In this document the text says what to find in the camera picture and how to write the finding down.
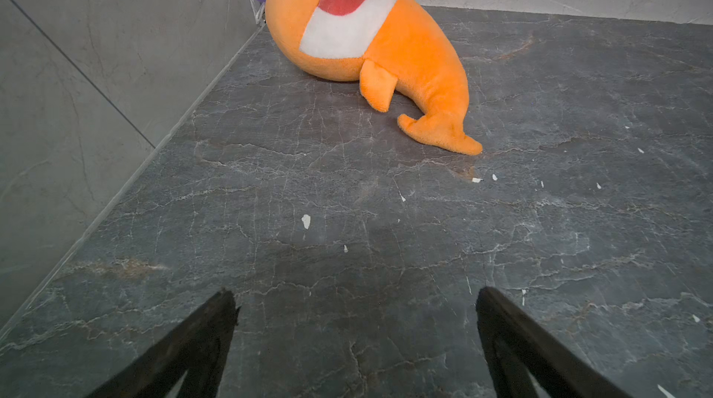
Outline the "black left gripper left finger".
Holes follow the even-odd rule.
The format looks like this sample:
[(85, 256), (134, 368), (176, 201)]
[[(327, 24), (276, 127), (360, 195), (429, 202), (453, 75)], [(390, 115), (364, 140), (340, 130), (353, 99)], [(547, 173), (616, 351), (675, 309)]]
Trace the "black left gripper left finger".
[(91, 397), (215, 397), (241, 307), (224, 288)]

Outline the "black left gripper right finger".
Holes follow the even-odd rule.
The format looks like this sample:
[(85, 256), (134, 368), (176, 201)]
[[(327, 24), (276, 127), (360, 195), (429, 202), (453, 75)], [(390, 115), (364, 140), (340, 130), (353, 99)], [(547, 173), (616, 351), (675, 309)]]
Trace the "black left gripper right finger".
[(496, 288), (481, 288), (475, 306), (497, 396), (536, 397), (534, 382), (551, 397), (629, 395), (577, 358)]

